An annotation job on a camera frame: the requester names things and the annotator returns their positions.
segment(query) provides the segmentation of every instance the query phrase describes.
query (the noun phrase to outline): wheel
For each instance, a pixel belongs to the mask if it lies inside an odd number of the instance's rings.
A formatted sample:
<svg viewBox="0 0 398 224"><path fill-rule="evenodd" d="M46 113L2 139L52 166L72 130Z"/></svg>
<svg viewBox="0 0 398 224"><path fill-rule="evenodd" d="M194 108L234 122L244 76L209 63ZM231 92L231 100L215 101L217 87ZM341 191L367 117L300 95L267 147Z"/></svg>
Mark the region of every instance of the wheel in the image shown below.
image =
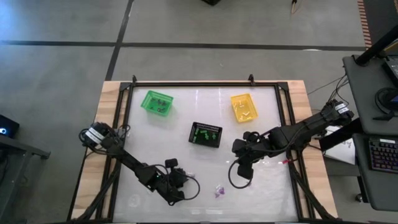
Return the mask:
<svg viewBox="0 0 398 224"><path fill-rule="evenodd" d="M357 202L363 202L363 200L362 200L362 195L361 195L361 194L357 194L357 195L355 196L355 201L357 201Z"/></svg>

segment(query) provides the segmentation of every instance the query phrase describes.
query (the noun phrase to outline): blue light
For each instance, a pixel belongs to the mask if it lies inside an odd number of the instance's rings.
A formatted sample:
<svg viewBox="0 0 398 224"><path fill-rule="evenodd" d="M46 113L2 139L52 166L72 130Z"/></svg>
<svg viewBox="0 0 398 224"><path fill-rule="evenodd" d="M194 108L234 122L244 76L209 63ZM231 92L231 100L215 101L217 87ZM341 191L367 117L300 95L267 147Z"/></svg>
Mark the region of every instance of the blue light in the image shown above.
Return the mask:
<svg viewBox="0 0 398 224"><path fill-rule="evenodd" d="M7 129L0 128L0 134L7 134Z"/></svg>

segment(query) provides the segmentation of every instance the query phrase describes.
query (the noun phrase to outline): yellow basket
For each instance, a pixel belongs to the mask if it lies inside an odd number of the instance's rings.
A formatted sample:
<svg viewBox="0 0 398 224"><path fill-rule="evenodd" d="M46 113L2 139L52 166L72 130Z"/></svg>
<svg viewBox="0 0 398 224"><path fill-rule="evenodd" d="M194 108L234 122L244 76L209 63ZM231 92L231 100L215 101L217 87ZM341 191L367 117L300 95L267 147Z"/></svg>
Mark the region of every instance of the yellow basket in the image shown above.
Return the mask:
<svg viewBox="0 0 398 224"><path fill-rule="evenodd" d="M251 121L258 117L256 107L249 93L232 96L232 109L235 112L236 120L239 123Z"/></svg>

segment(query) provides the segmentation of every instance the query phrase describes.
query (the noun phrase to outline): gray desk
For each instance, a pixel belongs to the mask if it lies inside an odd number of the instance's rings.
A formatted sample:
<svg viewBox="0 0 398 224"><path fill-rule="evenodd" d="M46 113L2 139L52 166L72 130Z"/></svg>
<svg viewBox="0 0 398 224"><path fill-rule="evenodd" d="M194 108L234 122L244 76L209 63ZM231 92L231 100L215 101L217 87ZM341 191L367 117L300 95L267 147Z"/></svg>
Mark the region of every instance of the gray desk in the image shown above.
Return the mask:
<svg viewBox="0 0 398 224"><path fill-rule="evenodd" d="M10 207L17 193L17 188L32 155L48 159L49 152L21 144L18 141L0 135L0 150L8 152L8 165L4 180L0 185L0 223L7 220Z"/></svg>
<svg viewBox="0 0 398 224"><path fill-rule="evenodd" d="M384 115L376 106L374 95L381 88L394 88L394 85L382 68L383 59L374 58L366 66L359 66L355 63L353 57L345 57L343 63L359 118L321 139L321 148L327 150L349 138L353 138L360 174L358 183L364 202L369 201L376 210L398 211L398 196L397 198L393 197L393 195L396 195L398 175L370 169L369 156L367 155L369 151L368 140L364 140L362 135L398 136L398 118L392 118L390 121L373 119Z"/></svg>
<svg viewBox="0 0 398 224"><path fill-rule="evenodd" d="M387 73L381 67L384 60L375 58L367 66L363 67L357 65L353 57L345 57L343 58L343 63L363 131L366 134L397 136L398 118L392 118L390 121L373 119L384 115L377 108L374 102L374 95L381 88L395 88Z"/></svg>

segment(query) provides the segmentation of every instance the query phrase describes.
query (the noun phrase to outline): computer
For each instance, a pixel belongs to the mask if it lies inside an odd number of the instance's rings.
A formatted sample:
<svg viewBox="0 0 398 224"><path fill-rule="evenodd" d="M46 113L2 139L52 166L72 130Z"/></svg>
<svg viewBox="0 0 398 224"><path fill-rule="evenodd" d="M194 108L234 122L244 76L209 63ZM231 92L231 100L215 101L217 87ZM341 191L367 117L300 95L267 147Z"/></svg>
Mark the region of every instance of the computer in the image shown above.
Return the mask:
<svg viewBox="0 0 398 224"><path fill-rule="evenodd" d="M14 138L19 128L19 124L0 114L0 135Z"/></svg>

